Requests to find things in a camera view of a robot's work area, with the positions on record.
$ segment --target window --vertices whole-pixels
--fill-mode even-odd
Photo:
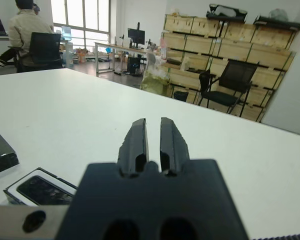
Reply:
[[[92,52],[95,42],[109,43],[110,0],[51,0],[51,6],[54,31],[70,27],[73,48]]]

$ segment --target table surface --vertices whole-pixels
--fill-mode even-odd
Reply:
[[[38,167],[78,185],[89,163],[116,162],[140,118],[159,163],[161,117],[190,158],[217,160],[251,239],[300,234],[300,135],[69,69],[0,76],[0,134],[20,161],[0,173],[0,204]]]
[[[101,46],[101,47],[114,48],[117,50],[129,52],[129,53],[137,53],[137,54],[142,54],[142,55],[145,55],[147,53],[146,49],[130,48],[128,46],[106,44],[106,43],[101,43],[101,42],[95,42],[95,44],[98,46]]]

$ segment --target stacked wooden boxes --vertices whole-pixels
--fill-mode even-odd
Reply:
[[[168,31],[162,33],[168,47],[167,58],[181,62],[187,58],[192,69],[210,69],[212,74],[220,77],[228,60],[258,64],[252,78],[253,86],[247,98],[247,106],[242,114],[243,118],[253,121],[261,120],[269,99],[279,87],[295,56],[295,53],[289,50],[295,33],[288,30],[232,22],[222,29],[217,20],[172,15],[165,16],[164,30]],[[181,71],[180,66],[176,65],[165,66],[171,78],[167,95],[172,97],[174,91],[187,91],[187,102],[198,103],[199,74]],[[212,88],[234,94],[217,83]],[[209,108],[227,111],[223,106],[214,103],[209,104]],[[239,115],[239,109],[241,110],[240,105],[233,114]]]

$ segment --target smartphone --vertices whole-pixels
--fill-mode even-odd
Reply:
[[[40,176],[29,178],[16,190],[37,205],[69,205],[74,197]]]

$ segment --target plastic bag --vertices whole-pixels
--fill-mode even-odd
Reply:
[[[190,65],[190,58],[188,56],[185,56],[181,63],[180,70],[187,71],[189,69],[189,65]]]
[[[159,95],[167,93],[170,77],[167,72],[159,68],[161,58],[155,57],[153,53],[147,53],[147,65],[143,74],[140,89]]]
[[[287,12],[285,10],[279,9],[279,8],[272,10],[269,13],[269,18],[283,21],[283,22],[288,22],[288,20],[289,20]]]

